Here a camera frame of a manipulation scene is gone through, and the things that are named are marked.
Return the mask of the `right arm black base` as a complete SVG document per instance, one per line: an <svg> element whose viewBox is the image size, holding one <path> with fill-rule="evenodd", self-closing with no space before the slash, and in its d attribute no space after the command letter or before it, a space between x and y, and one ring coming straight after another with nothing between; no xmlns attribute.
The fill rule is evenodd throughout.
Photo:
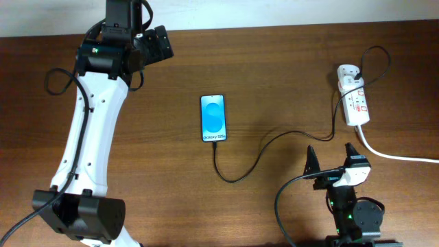
<svg viewBox="0 0 439 247"><path fill-rule="evenodd" d="M325 246L330 247L403 247L403 242L379 240L385 207L379 201L360 197L337 209L334 201L326 198L327 207L334 217L337 235L327 236Z"/></svg>

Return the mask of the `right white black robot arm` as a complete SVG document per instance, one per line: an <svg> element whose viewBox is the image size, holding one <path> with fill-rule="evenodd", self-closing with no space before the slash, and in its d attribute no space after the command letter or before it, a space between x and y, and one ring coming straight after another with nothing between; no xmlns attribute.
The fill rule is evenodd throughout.
<svg viewBox="0 0 439 247"><path fill-rule="evenodd" d="M346 159L342 166L321 170L314 148L308 146L304 174L314 180L313 189L327 192L338 234L341 239L352 242L361 237L353 216L357 201L354 187L366 181L371 165L351 143L346 143L345 148Z"/></svg>

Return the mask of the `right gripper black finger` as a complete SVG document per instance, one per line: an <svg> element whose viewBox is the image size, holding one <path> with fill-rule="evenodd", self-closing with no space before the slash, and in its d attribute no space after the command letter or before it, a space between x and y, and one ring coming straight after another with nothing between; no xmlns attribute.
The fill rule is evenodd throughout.
<svg viewBox="0 0 439 247"><path fill-rule="evenodd" d="M351 143L345 144L346 148L346 157L347 158L359 158L360 154L357 152L357 150L353 147Z"/></svg>
<svg viewBox="0 0 439 247"><path fill-rule="evenodd" d="M303 174L308 175L309 177L316 177L320 172L320 164L315 150L311 145L309 145L307 147L307 160Z"/></svg>

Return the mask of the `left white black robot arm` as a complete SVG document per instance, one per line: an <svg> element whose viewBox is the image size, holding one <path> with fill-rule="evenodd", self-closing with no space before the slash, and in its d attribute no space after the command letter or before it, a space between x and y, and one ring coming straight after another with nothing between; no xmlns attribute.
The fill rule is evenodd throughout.
<svg viewBox="0 0 439 247"><path fill-rule="evenodd" d="M124 226L126 205L107 197L108 158L132 77L173 51L163 26L143 21L146 1L107 1L106 17L87 31L69 77L77 87L73 120L49 189L32 206L56 233L87 246L136 246Z"/></svg>

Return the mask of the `blue Galaxy smartphone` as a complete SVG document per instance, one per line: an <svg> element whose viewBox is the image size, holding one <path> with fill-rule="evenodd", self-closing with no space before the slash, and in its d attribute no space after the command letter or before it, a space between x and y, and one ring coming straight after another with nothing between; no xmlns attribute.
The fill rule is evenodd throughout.
<svg viewBox="0 0 439 247"><path fill-rule="evenodd" d="M227 140L224 96L203 95L200 98L200 110L203 142Z"/></svg>

